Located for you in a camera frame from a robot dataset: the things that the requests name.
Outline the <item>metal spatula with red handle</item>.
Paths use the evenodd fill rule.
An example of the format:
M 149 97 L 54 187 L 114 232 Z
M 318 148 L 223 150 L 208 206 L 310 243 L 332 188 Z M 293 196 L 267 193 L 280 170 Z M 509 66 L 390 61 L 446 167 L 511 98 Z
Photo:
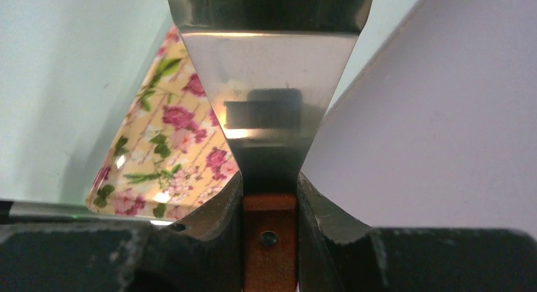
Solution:
M 372 0 L 168 0 L 239 169 L 181 221 L 186 291 L 343 291 L 301 169 Z

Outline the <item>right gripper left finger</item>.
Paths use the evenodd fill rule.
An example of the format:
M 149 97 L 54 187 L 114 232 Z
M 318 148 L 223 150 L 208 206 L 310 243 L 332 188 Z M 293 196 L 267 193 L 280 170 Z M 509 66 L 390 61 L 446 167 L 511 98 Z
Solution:
M 173 224 L 17 215 L 1 202 L 2 291 L 240 291 L 235 175 Z

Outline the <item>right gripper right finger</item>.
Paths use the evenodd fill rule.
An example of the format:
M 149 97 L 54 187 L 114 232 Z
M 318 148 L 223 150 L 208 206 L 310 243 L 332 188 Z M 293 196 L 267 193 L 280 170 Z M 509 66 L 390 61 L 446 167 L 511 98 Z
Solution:
M 301 291 L 535 291 L 536 241 L 513 229 L 371 227 L 298 178 Z

